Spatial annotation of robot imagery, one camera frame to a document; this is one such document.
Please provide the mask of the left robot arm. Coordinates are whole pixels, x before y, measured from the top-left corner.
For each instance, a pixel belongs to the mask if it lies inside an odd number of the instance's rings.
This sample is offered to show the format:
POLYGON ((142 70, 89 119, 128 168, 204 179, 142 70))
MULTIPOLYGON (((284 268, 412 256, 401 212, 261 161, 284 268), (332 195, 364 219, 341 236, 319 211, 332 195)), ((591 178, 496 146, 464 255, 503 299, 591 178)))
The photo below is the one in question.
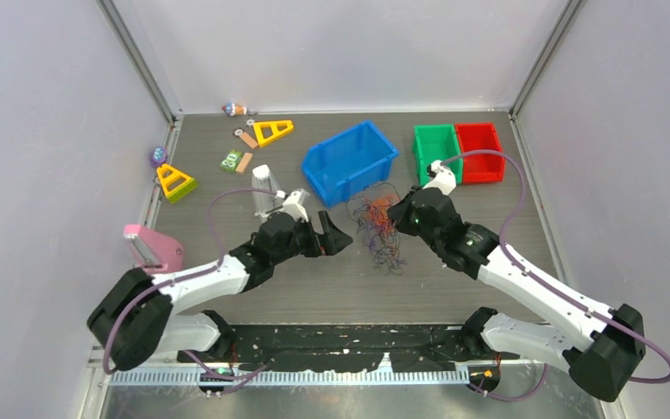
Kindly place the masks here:
POLYGON ((334 256, 352 244, 327 211, 318 217, 320 232, 309 220, 278 212, 214 262, 156 275, 141 268, 126 271, 86 321, 105 349, 105 371, 129 371, 155 354, 183 350, 225 360, 233 347, 231 327, 213 310, 192 315, 186 310, 257 288, 292 258, 334 256))

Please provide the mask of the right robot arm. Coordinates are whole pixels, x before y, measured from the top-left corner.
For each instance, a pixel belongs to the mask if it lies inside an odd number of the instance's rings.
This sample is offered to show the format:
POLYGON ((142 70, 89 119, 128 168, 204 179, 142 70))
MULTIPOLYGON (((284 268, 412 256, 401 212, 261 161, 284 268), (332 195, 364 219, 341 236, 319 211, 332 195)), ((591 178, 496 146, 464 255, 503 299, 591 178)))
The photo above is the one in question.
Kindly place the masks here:
POLYGON ((398 232, 422 239, 448 268, 504 292, 546 322, 531 324, 481 307, 465 324, 468 354, 522 355, 567 373, 600 401, 618 399, 646 354, 629 334, 644 332, 637 309, 613 309, 536 269, 511 246, 501 246, 494 231, 463 221, 440 189, 412 189, 386 213, 398 232))

